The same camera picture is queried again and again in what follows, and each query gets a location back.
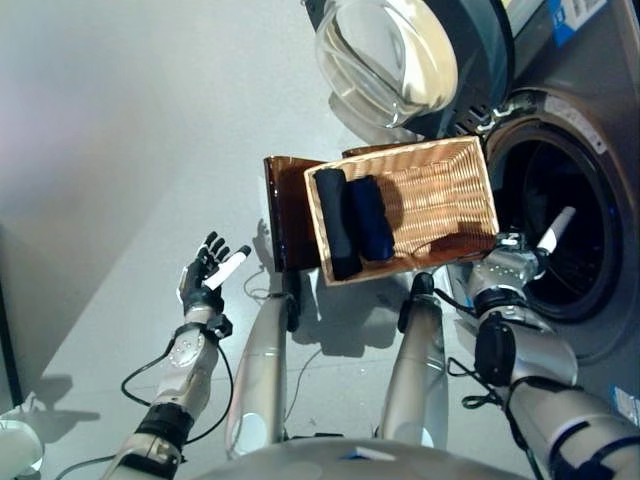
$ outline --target robotic hand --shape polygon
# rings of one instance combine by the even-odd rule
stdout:
[[[552,478],[640,478],[640,431],[575,386],[573,350],[529,308],[523,292],[544,275],[574,213],[566,207],[534,249],[519,234],[501,235],[474,266],[468,294],[479,320],[475,368],[484,382],[502,388],[516,443],[544,461]]]
[[[184,268],[177,291],[184,309],[184,325],[174,332],[160,358],[167,357],[169,361],[155,399],[148,404],[146,416],[120,448],[103,479],[174,477],[182,448],[190,443],[187,438],[191,427],[209,401],[218,342],[232,333],[231,322],[222,313],[222,282],[251,252],[243,246],[228,256],[230,249],[224,243],[216,232],[210,233],[193,262]]]

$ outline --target gray floor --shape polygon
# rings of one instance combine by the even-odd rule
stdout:
[[[261,159],[331,160],[361,142],[326,104],[313,31],[294,0],[12,0],[0,24],[1,275],[26,418],[46,444],[39,478],[50,480],[114,452],[136,426],[143,409],[119,383],[179,325],[176,281],[204,235],[265,241]],[[246,292],[268,288],[269,267],[253,255],[225,284],[234,370],[260,303]],[[307,359],[323,354],[301,374],[291,432],[371,434],[405,288],[389,279],[316,289],[318,315],[288,345],[290,398]],[[448,353],[470,364],[454,318]],[[151,371],[135,391],[150,397],[157,380]],[[449,449],[528,475],[499,411],[459,407],[481,391],[451,380]],[[196,430],[224,407],[222,368],[213,392]],[[225,461],[221,441],[218,431],[188,447],[178,478]]]

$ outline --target white label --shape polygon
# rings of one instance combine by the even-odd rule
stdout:
[[[618,387],[613,387],[613,403],[622,415],[640,427],[640,400]]]
[[[572,30],[578,30],[589,20],[607,0],[563,0],[566,14],[564,23]]]
[[[607,151],[607,146],[598,132],[579,111],[566,101],[553,95],[548,95],[544,101],[544,109],[573,125],[587,139],[598,155],[602,155]]]
[[[556,44],[564,45],[607,0],[547,0]]]

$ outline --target wooden basket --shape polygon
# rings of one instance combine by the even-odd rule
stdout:
[[[347,181],[373,175],[395,240],[386,262],[362,260],[363,271],[335,280],[314,173],[339,168]],[[493,248],[498,220],[477,137],[436,140],[375,151],[304,172],[320,263],[327,285],[468,261]]]

